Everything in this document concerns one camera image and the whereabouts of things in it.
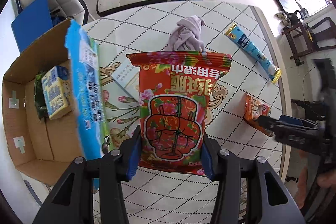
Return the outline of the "orange snack packet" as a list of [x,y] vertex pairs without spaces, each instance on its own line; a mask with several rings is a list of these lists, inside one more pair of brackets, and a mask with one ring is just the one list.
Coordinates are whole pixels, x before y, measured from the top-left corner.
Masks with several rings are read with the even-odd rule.
[[270,115],[270,107],[261,102],[257,98],[254,98],[248,94],[245,94],[245,110],[244,110],[244,121],[253,127],[256,130],[259,130],[264,135],[268,137],[273,137],[274,133],[269,130],[261,127],[257,123],[257,119],[259,116],[269,116]]

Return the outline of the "blue gold long packet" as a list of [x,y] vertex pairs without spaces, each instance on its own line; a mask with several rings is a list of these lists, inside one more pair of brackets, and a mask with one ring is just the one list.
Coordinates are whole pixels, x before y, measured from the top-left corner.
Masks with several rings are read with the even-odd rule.
[[237,26],[236,23],[232,24],[226,32],[226,37],[234,42],[238,47],[243,49],[251,57],[253,57],[264,69],[270,78],[271,82],[275,84],[281,77],[281,69],[274,65],[268,57],[264,55],[252,42],[248,36]]

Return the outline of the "dark green wipes pack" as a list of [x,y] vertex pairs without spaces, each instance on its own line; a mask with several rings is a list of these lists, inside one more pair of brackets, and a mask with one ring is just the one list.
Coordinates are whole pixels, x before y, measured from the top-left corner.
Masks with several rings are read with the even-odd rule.
[[39,120],[43,118],[47,118],[49,116],[47,112],[47,106],[46,106],[45,97],[43,94],[43,87],[42,87],[42,78],[45,74],[46,74],[45,71],[40,71],[35,76],[35,80],[34,80],[34,105],[35,105]]

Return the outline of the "red floral wipes pack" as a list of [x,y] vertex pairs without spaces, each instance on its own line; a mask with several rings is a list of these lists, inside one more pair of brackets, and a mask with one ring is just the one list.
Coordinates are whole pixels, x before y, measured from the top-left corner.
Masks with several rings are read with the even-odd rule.
[[227,53],[158,51],[126,56],[139,68],[139,166],[204,175],[201,147],[210,96],[231,68]]

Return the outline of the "yellow blue tissue pack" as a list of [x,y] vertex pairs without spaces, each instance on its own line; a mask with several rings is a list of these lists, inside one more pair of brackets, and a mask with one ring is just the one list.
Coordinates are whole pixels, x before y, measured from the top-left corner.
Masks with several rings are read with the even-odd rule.
[[66,67],[56,65],[42,78],[49,119],[59,119],[71,111],[71,83]]

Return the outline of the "lilac towel cloth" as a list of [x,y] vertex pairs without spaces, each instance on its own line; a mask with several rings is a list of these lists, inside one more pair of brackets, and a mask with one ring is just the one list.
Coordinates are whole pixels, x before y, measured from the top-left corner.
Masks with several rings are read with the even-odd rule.
[[188,16],[177,22],[177,27],[168,40],[168,51],[205,51],[201,40],[202,27],[205,21],[197,15]]

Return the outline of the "white carton box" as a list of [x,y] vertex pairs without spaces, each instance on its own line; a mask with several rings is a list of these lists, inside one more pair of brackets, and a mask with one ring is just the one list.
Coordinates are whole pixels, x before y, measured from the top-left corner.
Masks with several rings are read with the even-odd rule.
[[112,74],[112,78],[131,97],[139,102],[139,68],[126,59]]

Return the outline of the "open cardboard box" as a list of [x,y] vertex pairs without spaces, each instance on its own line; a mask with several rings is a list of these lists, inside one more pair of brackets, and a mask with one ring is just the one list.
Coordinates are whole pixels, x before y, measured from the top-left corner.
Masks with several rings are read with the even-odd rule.
[[2,115],[15,168],[54,185],[71,161],[102,157],[109,133],[99,47],[67,19],[37,38],[3,76]]

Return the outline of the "dark wooden stool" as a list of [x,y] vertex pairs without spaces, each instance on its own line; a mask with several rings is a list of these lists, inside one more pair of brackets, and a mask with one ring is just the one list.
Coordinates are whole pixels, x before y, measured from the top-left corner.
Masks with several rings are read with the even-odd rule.
[[[321,30],[318,33],[313,32],[315,29],[319,28],[324,23],[328,23],[329,26]],[[282,34],[288,40],[292,56],[290,57],[291,60],[294,60],[297,67],[304,64],[304,61],[301,61],[302,57],[305,57],[311,53],[327,51],[327,50],[335,50],[335,44],[331,46],[319,46],[320,42],[324,42],[327,40],[335,40],[335,23],[330,17],[325,17],[320,20],[318,23],[309,27],[307,23],[298,22],[291,28],[284,27]],[[294,40],[299,38],[300,36],[303,37],[307,49],[304,51],[299,52],[295,46]]]

